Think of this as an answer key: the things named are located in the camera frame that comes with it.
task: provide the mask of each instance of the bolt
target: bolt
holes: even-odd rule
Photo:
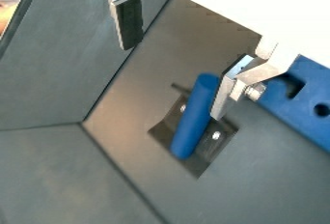
[[[181,112],[185,112],[185,110],[186,110],[186,104],[182,105]]]
[[[213,140],[218,140],[221,135],[222,135],[221,131],[215,131],[211,136]]]

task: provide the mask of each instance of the dark gray surface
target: dark gray surface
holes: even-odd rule
[[[2,224],[161,223],[78,126],[0,132],[0,215]]]
[[[145,29],[165,2],[142,0]],[[0,61],[0,129],[83,121],[127,56],[107,0],[34,0]]]
[[[221,73],[258,37],[173,0],[86,127],[171,223],[328,224],[330,156],[250,100],[239,131],[197,180],[147,134],[202,71]]]

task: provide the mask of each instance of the gray metal wall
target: gray metal wall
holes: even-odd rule
[[[107,0],[32,0],[24,13],[30,1],[0,41],[0,129],[83,121],[130,54]],[[142,1],[146,29],[166,0]]]
[[[170,223],[329,224],[330,156],[250,100],[235,138],[197,180],[149,129],[203,71],[221,73],[258,35],[171,0],[84,126]]]

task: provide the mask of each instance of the metal plate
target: metal plate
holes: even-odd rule
[[[187,95],[182,95],[163,120],[149,130],[153,137],[167,150],[170,148],[187,101]],[[215,120],[211,119],[193,155],[185,160],[177,159],[197,178],[207,169],[210,163],[229,144],[237,132],[238,129],[226,119],[222,119],[219,122],[215,122]]]
[[[142,0],[146,30],[167,0]],[[0,129],[82,122],[130,51],[109,0],[22,0],[0,41]]]

